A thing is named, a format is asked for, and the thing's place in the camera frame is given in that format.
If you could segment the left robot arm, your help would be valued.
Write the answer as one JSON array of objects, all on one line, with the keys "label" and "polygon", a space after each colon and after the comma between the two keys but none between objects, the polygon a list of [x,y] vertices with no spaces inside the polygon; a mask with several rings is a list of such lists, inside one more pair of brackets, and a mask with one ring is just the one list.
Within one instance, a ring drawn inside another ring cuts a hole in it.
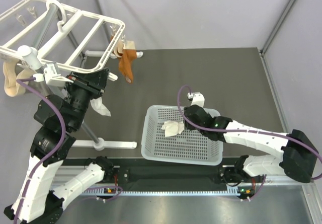
[{"label": "left robot arm", "polygon": [[92,185],[114,177],[113,164],[96,157],[65,184],[52,189],[56,172],[76,141],[71,136],[82,126],[90,101],[102,96],[109,69],[93,73],[71,72],[64,88],[67,96],[41,96],[34,119],[41,124],[35,134],[29,165],[19,197],[4,209],[14,223],[56,223],[66,208]]}]

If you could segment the white sock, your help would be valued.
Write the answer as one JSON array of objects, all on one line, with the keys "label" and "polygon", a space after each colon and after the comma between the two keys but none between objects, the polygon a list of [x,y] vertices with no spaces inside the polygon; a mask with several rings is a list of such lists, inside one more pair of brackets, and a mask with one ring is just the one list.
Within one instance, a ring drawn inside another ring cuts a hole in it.
[{"label": "white sock", "polygon": [[111,117],[111,112],[108,110],[108,108],[103,104],[102,97],[92,99],[90,101],[91,107],[95,112],[102,116]]},{"label": "white sock", "polygon": [[177,122],[168,120],[163,123],[161,129],[165,132],[165,137],[172,137],[181,134],[185,129],[185,125],[183,121]]}]

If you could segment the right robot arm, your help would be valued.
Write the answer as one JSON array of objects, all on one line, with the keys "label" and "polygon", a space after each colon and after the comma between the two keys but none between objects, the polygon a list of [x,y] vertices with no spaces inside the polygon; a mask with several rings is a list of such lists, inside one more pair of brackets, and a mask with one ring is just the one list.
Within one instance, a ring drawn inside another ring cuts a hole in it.
[{"label": "right robot arm", "polygon": [[301,131],[275,133],[241,124],[228,117],[213,117],[198,105],[183,110],[185,128],[227,144],[239,144],[264,152],[263,156],[241,156],[234,165],[238,180],[258,175],[287,176],[300,183],[312,181],[317,160],[321,159],[312,142]]}]

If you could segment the white clip sock hanger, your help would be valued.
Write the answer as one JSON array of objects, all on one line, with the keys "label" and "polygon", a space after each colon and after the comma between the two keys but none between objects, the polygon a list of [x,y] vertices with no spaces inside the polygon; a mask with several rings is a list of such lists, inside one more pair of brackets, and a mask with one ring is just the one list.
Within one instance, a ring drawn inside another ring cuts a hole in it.
[{"label": "white clip sock hanger", "polygon": [[102,70],[108,61],[111,53],[115,46],[111,43],[108,44],[103,55],[101,56],[100,60],[90,69],[84,69],[80,67],[73,66],[72,63],[76,60],[76,58],[80,55],[81,51],[85,48],[85,46],[89,43],[93,35],[97,32],[97,30],[104,24],[109,23],[116,26],[116,38],[120,39],[123,35],[123,31],[125,29],[125,23],[121,20],[99,15],[96,13],[80,10],[74,8],[72,6],[62,4],[57,0],[22,0],[6,10],[4,13],[1,14],[1,22],[6,20],[8,17],[15,15],[19,10],[25,8],[28,4],[32,2],[43,2],[46,4],[46,11],[41,14],[36,20],[34,20],[29,26],[24,28],[21,32],[16,34],[12,39],[10,39],[5,44],[1,45],[1,55],[8,56],[10,58],[15,58],[21,61],[24,61],[22,56],[18,54],[18,52],[10,47],[20,40],[23,36],[33,30],[37,25],[39,25],[44,19],[47,13],[49,12],[49,8],[52,4],[58,6],[59,11],[62,13],[62,19],[57,22],[57,29],[58,31],[51,37],[45,44],[38,50],[38,59],[42,64],[46,64],[48,61],[45,59],[45,56],[49,54],[51,50],[54,49],[55,46],[58,45],[67,35],[71,32],[74,26],[79,22],[82,17],[96,19],[97,22],[91,28],[91,30],[87,33],[85,38],[82,40],[80,45],[76,48],[76,50],[71,54],[71,56],[67,59],[66,62],[60,63],[58,62],[57,65],[61,70],[65,71],[74,71],[79,73],[93,73],[99,70]]}]

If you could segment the white corner hanger clip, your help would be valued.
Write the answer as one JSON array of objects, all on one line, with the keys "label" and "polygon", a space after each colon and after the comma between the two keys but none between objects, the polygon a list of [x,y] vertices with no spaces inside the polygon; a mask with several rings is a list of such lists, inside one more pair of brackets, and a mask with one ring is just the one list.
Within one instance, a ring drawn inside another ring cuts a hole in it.
[{"label": "white corner hanger clip", "polygon": [[118,76],[117,75],[115,75],[115,74],[113,74],[113,73],[109,73],[108,74],[108,80],[110,80],[110,81],[116,81],[118,79]]}]

